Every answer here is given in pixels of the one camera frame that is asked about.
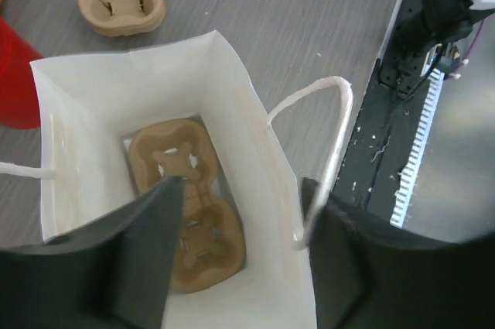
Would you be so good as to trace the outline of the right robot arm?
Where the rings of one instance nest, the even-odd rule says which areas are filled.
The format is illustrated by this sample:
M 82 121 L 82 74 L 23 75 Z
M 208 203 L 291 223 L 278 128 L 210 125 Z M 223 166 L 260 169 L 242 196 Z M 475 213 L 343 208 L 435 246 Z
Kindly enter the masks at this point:
M 387 51 L 398 59 L 421 56 L 471 28 L 473 0 L 402 0 Z

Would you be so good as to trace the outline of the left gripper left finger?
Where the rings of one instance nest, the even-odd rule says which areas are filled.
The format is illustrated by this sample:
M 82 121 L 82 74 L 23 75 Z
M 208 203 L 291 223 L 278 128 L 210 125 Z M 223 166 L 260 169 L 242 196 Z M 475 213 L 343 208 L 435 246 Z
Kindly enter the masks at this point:
M 1 251 L 3 328 L 159 328 L 182 220 L 184 183 L 44 244 Z

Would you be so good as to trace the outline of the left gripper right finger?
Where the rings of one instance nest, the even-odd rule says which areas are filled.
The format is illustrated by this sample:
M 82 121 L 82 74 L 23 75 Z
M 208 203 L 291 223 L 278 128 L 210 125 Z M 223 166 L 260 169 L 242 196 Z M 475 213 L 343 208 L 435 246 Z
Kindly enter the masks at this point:
M 448 243 L 330 194 L 309 243 L 320 328 L 492 328 L 494 235 Z

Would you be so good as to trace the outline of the light blue paper bag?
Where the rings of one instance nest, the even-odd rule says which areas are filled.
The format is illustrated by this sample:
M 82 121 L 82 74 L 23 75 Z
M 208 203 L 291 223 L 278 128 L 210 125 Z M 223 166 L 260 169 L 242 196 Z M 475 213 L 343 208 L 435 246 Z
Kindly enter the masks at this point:
M 41 113 L 40 218 L 44 243 L 117 210 L 135 193 L 123 140 L 140 128 L 199 116 L 213 140 L 247 234 L 247 267 L 187 298 L 168 292 L 159 328 L 314 328 L 305 250 L 336 180 L 353 109 L 342 77 L 317 80 L 272 111 L 217 31 L 128 53 L 52 57 L 31 63 Z M 299 99 L 340 90 L 333 143 L 307 216 L 271 127 Z

